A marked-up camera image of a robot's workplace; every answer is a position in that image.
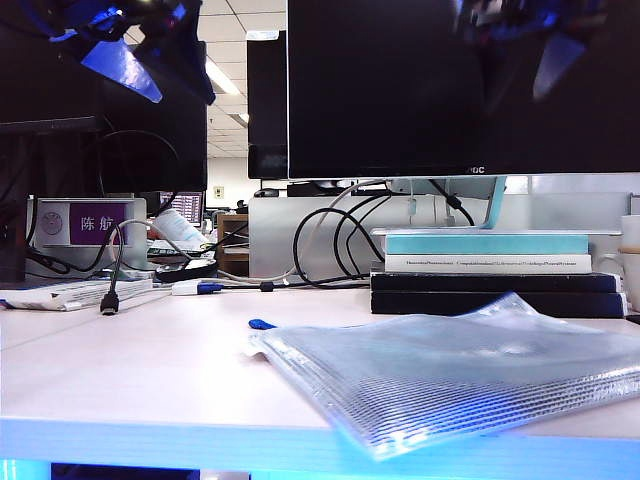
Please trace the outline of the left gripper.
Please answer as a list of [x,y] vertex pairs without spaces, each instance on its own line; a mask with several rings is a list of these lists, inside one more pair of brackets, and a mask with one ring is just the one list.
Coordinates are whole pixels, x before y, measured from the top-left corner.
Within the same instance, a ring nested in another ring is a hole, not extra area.
[[[197,35],[200,9],[199,1],[58,1],[52,40],[100,41],[81,64],[153,103],[163,94],[144,66],[211,105],[216,95]],[[132,27],[144,36],[134,54],[122,40]]]

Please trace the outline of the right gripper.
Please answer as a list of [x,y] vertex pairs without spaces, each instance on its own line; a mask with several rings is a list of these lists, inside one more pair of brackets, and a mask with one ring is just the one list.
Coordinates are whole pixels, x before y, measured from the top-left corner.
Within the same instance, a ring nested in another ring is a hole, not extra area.
[[520,75],[536,73],[533,99],[544,99],[586,51],[570,36],[550,36],[541,56],[537,33],[580,35],[601,26],[608,14],[607,1],[454,1],[453,6],[454,31],[467,40],[486,40],[481,66],[487,114],[498,109]]

